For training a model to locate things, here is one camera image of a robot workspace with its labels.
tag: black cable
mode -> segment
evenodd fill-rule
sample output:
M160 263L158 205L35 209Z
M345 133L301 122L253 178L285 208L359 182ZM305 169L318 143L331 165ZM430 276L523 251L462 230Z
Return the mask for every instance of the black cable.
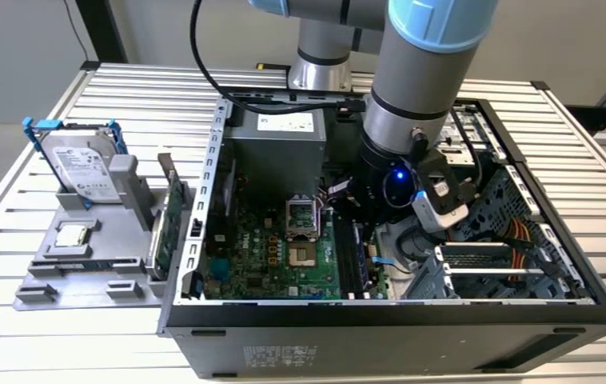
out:
M403 274L413 274L413 272L410 272L410 271L407 271L407 270L403 270L403 269L402 269L399 266L397 266L395 264L389 264L389 263L383 264L383 263L382 263L381 265L382 265L382 266L393 266L393 267L398 270L398 272L402 272Z
M474 166L475 166L475 180L474 185L475 188L481 186L481 180L483 179L483 169L481 167L481 159L478 158L478 154L474 151L474 144L471 144L471 140L469 135L466 134L465 126L462 125L462 121L459 120L459 116L457 115L455 109L450 110L450 116L453 116L453 122L457 126L457 130L459 131L459 135L462 136L462 141L466 144L466 149L471 152L471 158L474 159Z
M397 240L395 240L395 248L398 254L406 258L410 261L414 262L426 262L429 259L429 256L426 254L422 255L415 255L415 254L409 254L403 249L402 249L402 243L406 241L406 239L413 236L414 234L418 234L422 238L427 240L434 246L445 242L442 238L437 238L433 234L430 234L426 230L422 228L422 224L417 223L413 226L409 226L398 235Z
M255 114L294 114L297 112L306 112L309 110L319 110L323 108L343 108L342 102L323 102L319 104L313 104L309 106L295 106L293 108L287 108L283 110L265 110L255 106L250 106L249 104L241 102L218 84L214 77L210 75L208 70L206 69L204 61L199 55L199 47L196 46L196 22L199 20L199 9L202 0L194 1L194 8L192 8L192 15L188 22L188 42L192 49L192 56L194 60L196 61L196 66L199 67L200 73L204 75L206 80L214 86L218 93L222 95L223 98L230 100L237 106L242 107L245 110L254 112Z
M86 46L83 45L83 40L80 40L80 35L78 34L78 31L76 31L76 26L72 23L71 7L68 6L67 0L64 0L64 6L67 6L68 22L71 23L72 33L76 35L78 44L80 44L80 48L83 48L83 53L86 54L86 60L90 61L88 50L86 50Z

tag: metal frame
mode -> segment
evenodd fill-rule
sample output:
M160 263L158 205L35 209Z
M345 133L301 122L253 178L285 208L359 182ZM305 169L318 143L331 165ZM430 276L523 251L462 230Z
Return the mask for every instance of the metal frame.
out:
M221 84L227 86L286 87L283 71L212 72ZM371 77L371 74L355 74L357 92L369 91ZM566 123L568 118L562 119L556 111L561 106L554 107L556 103L548 101L529 82L467 80L459 96L489 100L606 285L606 209L596 207L606 206L606 157L601 151L585 147L576 125ZM215 98L217 93L198 70L103 64L96 73L78 74L51 117L106 122L114 115L119 117L126 134L132 132L128 137L136 136L132 154L151 158L156 156L155 145L172 145L174 158L178 161L175 154L182 154L180 166L186 167L192 158L203 158L204 149L196 152L196 148L204 148L202 138L207 136L206 123L211 119ZM152 136L146 133L152 131L156 132ZM142 141L151 147L140 145ZM158 308L32 313L18 313L10 308L19 277L32 259L34 239L42 238L40 226L54 215L51 200L42 198L46 193L40 190L51 188L54 191L56 186L39 174L30 176L35 165L40 164L31 154L32 149L27 146L0 183L0 336L27 336L0 338L0 371L11 370L0 372L0 380L54 380L76 375L80 380L100 381L103 371L99 368L107 368L106 372L115 374L118 380L130 382L146 382L159 374L168 380L195 378L178 347L151 335L156 330ZM156 171L147 167L142 175L156 177ZM186 180L196 186L195 173ZM31 212L6 211L18 207L31 208ZM19 228L23 228L22 233L10 233ZM83 348L88 347L94 348L83 354ZM606 382L606 338L521 375L401 376L362 378L362 381L529 379L556 383L573 382L578 378L582 384ZM307 381L325 382L327 379Z
M76 0L76 4L99 61L127 63L110 0Z
M598 160L600 164L604 166L606 170L606 152L604 151L602 147L594 141L593 137L588 134L585 129L581 127L577 119L573 117L572 113L561 103L557 96L553 94L550 90L541 90L541 94L546 97L550 104L554 106L557 113L561 115L562 119L565 120L566 124L573 127L573 131L578 140L581 141L582 145L590 150L594 155L594 158Z

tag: power supply label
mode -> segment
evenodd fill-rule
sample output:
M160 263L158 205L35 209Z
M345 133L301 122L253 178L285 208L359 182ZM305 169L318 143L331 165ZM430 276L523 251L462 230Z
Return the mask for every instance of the power supply label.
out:
M275 130L279 132L315 132L313 114L261 114L258 116L258 130Z
M110 171L96 150L58 146L52 153L78 194L92 202L120 200Z
M249 368L313 366L317 346L245 346Z

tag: hard drive label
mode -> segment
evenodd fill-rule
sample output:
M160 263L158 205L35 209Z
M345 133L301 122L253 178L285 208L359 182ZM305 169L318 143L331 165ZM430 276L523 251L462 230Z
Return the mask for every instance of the hard drive label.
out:
M96 150L58 146L52 152L78 194L92 202L120 200L110 171Z

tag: slotted metal surface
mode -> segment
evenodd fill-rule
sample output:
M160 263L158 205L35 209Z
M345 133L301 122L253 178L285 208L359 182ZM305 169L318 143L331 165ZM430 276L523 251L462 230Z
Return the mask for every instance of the slotted metal surface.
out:
M282 71L215 71L223 85L286 85ZM355 77L369 92L371 75ZM198 70L104 64L78 75L51 118L107 122L116 118L140 175L164 185L156 153L196 182L217 92ZM467 80L459 93L486 98L529 158L550 198L606 282L606 158L566 116L554 95L527 82ZM56 181L27 147L0 183L0 381L190 382L196 380L172 339L154 335L159 309L15 312L14 292L58 203ZM355 378L346 382L519 383L606 381L606 338L523 375ZM306 378L302 382L314 382Z

